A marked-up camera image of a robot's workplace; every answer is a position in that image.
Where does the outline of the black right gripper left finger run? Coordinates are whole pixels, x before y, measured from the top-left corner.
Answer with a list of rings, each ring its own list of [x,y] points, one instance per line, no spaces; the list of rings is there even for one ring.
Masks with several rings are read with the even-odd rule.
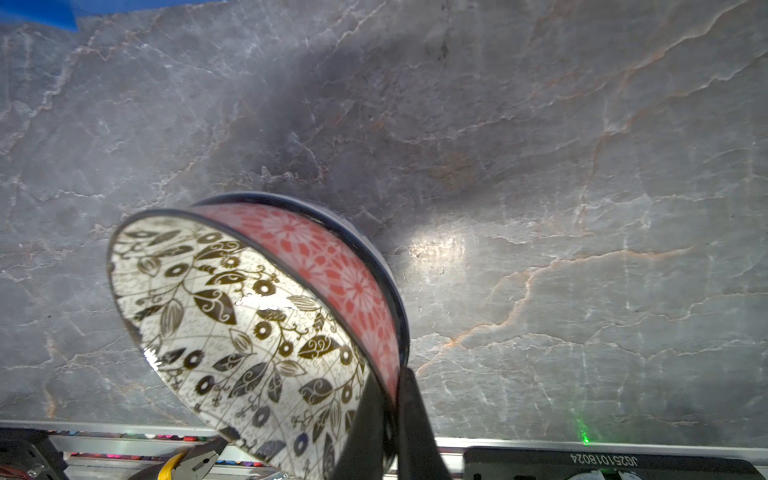
[[[347,441],[331,479],[382,479],[385,398],[374,376],[365,384]]]

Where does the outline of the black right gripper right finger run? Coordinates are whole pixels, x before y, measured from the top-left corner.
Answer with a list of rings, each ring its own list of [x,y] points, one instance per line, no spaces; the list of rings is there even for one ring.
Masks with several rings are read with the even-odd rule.
[[[451,480],[429,422],[415,374],[400,372],[397,396],[397,475],[400,480]]]

